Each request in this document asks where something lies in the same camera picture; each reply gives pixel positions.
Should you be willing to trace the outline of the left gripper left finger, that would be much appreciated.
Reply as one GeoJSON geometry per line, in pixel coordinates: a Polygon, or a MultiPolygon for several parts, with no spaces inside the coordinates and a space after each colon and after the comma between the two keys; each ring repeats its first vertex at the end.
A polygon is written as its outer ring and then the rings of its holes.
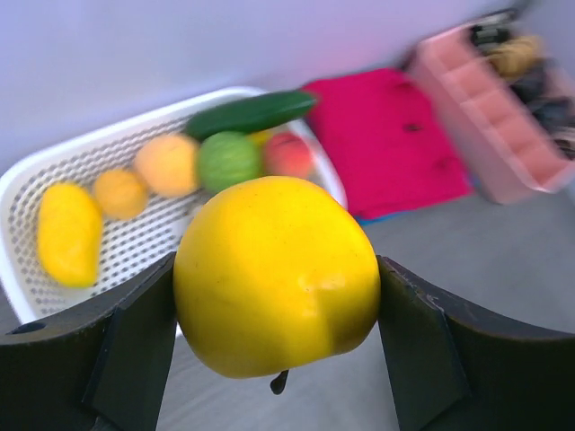
{"type": "Polygon", "coordinates": [[[3,430],[154,430],[176,332],[170,252],[1,337],[3,430]]]}

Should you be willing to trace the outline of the yellow apple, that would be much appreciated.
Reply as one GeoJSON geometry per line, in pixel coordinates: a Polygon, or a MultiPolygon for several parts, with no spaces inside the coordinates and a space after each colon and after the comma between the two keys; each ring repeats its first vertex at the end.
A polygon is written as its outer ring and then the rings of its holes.
{"type": "Polygon", "coordinates": [[[267,176],[206,203],[173,267],[181,331],[196,357],[233,379],[270,376],[281,394],[293,368],[350,352],[376,324],[376,255],[324,189],[267,176]]]}

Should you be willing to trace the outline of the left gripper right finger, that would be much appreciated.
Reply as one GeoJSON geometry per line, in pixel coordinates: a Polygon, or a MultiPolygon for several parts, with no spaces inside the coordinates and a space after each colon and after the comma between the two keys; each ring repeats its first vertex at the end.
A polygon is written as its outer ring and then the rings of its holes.
{"type": "Polygon", "coordinates": [[[517,321],[378,258],[401,430],[572,430],[574,336],[517,321]]]}

